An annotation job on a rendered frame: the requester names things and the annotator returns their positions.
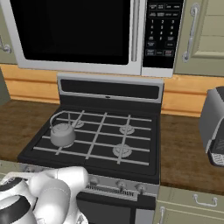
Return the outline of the grey toaster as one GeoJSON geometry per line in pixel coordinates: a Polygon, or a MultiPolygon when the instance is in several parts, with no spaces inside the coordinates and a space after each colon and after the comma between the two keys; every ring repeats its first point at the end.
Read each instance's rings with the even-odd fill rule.
{"type": "Polygon", "coordinates": [[[224,86],[207,90],[199,133],[210,163],[224,167],[224,86]]]}

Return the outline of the beige drawer front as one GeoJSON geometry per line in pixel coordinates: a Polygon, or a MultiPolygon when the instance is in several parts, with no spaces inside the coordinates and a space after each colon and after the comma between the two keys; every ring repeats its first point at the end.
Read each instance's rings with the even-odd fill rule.
{"type": "Polygon", "coordinates": [[[157,201],[183,208],[197,208],[224,214],[224,196],[160,186],[157,201]]]}

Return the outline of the black and silver stove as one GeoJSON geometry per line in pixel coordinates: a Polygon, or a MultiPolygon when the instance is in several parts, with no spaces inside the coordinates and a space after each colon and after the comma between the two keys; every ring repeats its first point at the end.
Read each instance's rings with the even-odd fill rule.
{"type": "Polygon", "coordinates": [[[89,179],[100,180],[81,193],[125,200],[138,195],[157,199],[160,184],[160,113],[164,83],[160,79],[58,73],[60,106],[52,125],[71,123],[75,140],[52,144],[50,119],[26,145],[17,160],[26,166],[61,168],[79,165],[89,179]],[[123,180],[127,188],[116,185],[123,180]],[[144,184],[145,194],[136,189],[144,184]]]}

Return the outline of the black oven door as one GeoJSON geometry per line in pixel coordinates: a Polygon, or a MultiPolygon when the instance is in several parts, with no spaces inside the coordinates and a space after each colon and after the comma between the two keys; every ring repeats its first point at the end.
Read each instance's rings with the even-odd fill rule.
{"type": "Polygon", "coordinates": [[[152,224],[156,209],[156,199],[143,195],[129,200],[80,192],[77,204],[89,224],[152,224]]]}

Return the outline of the silver and black microwave oven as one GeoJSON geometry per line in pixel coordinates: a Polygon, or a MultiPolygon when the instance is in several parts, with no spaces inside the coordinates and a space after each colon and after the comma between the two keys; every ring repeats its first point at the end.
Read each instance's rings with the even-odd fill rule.
{"type": "Polygon", "coordinates": [[[171,77],[185,0],[0,0],[19,67],[171,77]]]}

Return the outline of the beige cupboard door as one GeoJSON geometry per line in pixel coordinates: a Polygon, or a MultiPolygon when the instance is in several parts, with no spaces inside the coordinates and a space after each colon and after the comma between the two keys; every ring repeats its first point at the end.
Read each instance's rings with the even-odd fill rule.
{"type": "Polygon", "coordinates": [[[158,224],[161,213],[160,207],[165,207],[163,224],[224,224],[224,214],[200,210],[197,208],[183,208],[158,203],[153,224],[158,224]]]}
{"type": "Polygon", "coordinates": [[[174,73],[224,77],[224,0],[184,1],[174,73]],[[199,4],[199,14],[190,58],[184,63],[182,55],[187,49],[194,3],[199,4]]]}
{"type": "Polygon", "coordinates": [[[11,53],[7,53],[0,50],[0,64],[16,64],[17,63],[16,57],[13,52],[11,38],[5,23],[4,14],[1,7],[0,7],[0,35],[3,38],[8,39],[10,41],[10,46],[11,46],[11,53]]]}

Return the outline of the grey kettle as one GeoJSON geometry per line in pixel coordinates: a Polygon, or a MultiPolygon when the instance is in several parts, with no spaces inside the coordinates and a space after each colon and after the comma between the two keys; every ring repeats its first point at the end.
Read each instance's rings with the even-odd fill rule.
{"type": "Polygon", "coordinates": [[[63,111],[54,114],[50,118],[50,126],[51,126],[50,139],[52,144],[54,144],[55,146],[66,147],[72,144],[75,140],[74,128],[78,121],[75,120],[74,122],[71,122],[71,117],[68,117],[67,123],[59,123],[57,125],[53,125],[53,119],[61,114],[63,114],[63,111]]]}

